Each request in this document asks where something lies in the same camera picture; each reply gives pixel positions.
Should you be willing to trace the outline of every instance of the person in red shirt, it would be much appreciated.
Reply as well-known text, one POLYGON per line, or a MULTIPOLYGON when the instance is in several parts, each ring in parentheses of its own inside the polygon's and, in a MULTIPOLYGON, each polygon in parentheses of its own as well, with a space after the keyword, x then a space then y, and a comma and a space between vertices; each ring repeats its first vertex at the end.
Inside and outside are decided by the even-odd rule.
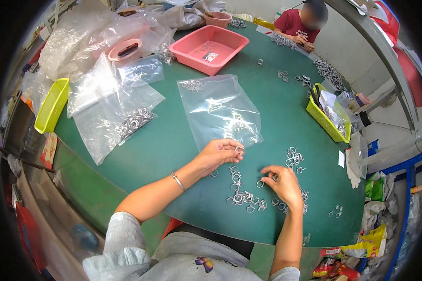
POLYGON ((304 3, 302 10, 283 12, 274 23, 274 31, 312 52, 317 34, 327 23, 328 9, 321 0, 306 0, 304 3))

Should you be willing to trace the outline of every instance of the sleeve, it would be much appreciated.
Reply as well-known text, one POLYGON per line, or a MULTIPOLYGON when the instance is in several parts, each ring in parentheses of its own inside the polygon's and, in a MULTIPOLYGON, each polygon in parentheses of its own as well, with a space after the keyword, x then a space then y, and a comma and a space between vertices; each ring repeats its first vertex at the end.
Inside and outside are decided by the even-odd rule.
POLYGON ((300 271, 292 266, 282 268, 272 274, 267 281, 299 281, 300 271))
POLYGON ((283 14, 281 14, 281 16, 274 22, 275 27, 281 30, 281 32, 283 32, 283 30, 285 30, 287 27, 287 20, 289 19, 289 11, 291 10, 284 11, 283 14))
POLYGON ((150 262, 138 220, 118 212, 108 224, 103 255, 85 259, 83 268, 91 281, 135 280, 150 269, 150 262))

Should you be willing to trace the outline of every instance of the red t-shirt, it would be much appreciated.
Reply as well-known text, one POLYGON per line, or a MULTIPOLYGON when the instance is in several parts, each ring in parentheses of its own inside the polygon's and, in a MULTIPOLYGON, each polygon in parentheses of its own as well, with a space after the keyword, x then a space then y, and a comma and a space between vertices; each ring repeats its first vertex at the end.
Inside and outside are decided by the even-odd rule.
POLYGON ((309 30, 300 20, 297 9, 285 11, 274 23, 275 27, 281 29, 281 32, 291 36, 302 35, 308 42, 314 43, 319 30, 309 30))

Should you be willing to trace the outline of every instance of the green table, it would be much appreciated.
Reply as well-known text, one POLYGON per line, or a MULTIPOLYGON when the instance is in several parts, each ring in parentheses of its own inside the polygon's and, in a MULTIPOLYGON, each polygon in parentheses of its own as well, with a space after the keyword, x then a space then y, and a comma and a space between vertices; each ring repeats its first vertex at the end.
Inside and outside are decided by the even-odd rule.
MULTIPOLYGON (((309 191, 308 212, 304 215, 304 237, 310 233, 306 247, 331 247, 354 244, 360 230, 364 205, 364 186, 352 189, 346 170, 338 165, 338 152, 348 147, 335 143, 324 129, 306 112, 307 88, 294 79, 305 74, 312 82, 321 82, 313 62, 297 51, 278 46, 270 37, 245 29, 229 29, 246 36, 250 43, 217 74, 235 74, 248 97, 261 114, 263 143, 249 147, 239 163, 241 190, 247 190, 268 202, 259 213, 246 212, 244 205, 228 205, 234 194, 230 165, 219 167, 216 178, 205 177, 170 203, 164 213, 214 233, 258 243, 275 244, 285 215, 270 203, 275 193, 267 186, 257 188, 259 171, 268 165, 285 165, 287 149, 295 146, 303 154, 298 175, 300 186, 309 191), (264 64, 256 62, 263 59, 264 64), (287 70, 289 82, 277 77, 277 70, 287 70), (335 218, 335 205, 343 206, 343 215, 335 218)), ((189 31, 177 32, 176 39, 189 31)), ((153 112, 151 121, 122 146, 117 146, 96 166, 79 135, 73 119, 63 110, 55 132, 62 141, 99 175, 130 193, 135 189, 168 176, 191 161, 197 148, 186 120, 177 80, 202 78, 206 75, 175 62, 164 65, 166 79, 151 86, 165 96, 153 112)))

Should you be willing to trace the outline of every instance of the hand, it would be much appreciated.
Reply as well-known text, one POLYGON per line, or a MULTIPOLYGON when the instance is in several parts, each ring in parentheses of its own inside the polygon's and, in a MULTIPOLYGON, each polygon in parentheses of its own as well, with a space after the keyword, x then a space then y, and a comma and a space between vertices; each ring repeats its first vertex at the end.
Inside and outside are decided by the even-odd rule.
POLYGON ((310 42, 307 42, 303 47, 305 48, 305 51, 308 53, 314 51, 315 49, 314 46, 310 42))
POLYGON ((242 149, 235 151, 237 146, 244 147, 240 142, 230 138, 213 139, 191 164, 198 170, 200 177, 206 177, 224 163, 239 163, 243 159, 244 151, 242 149))
POLYGON ((306 45, 306 42, 308 42, 308 39, 305 38, 303 35, 297 35, 297 36, 294 36, 292 38, 292 41, 294 43, 297 43, 297 44, 300 44, 300 45, 305 46, 306 45))
POLYGON ((302 213, 303 198, 293 169, 282 166, 267 166, 261 170, 263 174, 267 172, 269 172, 269 176, 262 177, 261 180, 276 192, 278 197, 287 204, 290 211, 302 213), (275 174, 278 175, 277 181, 273 179, 275 174))

